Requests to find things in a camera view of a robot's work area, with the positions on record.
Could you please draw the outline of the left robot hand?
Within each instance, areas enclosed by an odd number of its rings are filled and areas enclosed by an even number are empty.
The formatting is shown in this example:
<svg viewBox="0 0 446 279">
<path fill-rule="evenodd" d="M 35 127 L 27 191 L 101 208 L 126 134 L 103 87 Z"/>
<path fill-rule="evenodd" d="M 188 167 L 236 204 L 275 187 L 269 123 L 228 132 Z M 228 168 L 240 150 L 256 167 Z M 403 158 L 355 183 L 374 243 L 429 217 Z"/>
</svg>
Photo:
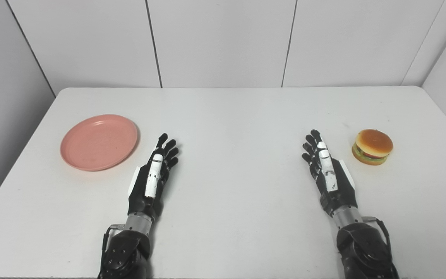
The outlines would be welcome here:
<svg viewBox="0 0 446 279">
<path fill-rule="evenodd" d="M 162 195 L 171 169 L 178 163 L 177 141 L 164 133 L 152 151 L 147 163 L 140 167 L 129 195 L 128 215 L 143 213 L 157 219 L 163 210 Z"/>
</svg>

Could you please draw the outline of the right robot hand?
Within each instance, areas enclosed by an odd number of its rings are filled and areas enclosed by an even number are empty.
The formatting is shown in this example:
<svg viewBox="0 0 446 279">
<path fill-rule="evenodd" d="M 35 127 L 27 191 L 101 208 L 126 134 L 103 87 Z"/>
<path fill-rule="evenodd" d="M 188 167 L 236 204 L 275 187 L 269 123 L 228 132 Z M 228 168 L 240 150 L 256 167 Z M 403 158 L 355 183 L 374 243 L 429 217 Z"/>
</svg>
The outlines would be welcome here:
<svg viewBox="0 0 446 279">
<path fill-rule="evenodd" d="M 302 158 L 307 162 L 320 193 L 320 205 L 330 216 L 341 207 L 357 208 L 352 182 L 341 162 L 332 157 L 328 146 L 316 129 L 306 135 Z"/>
</svg>

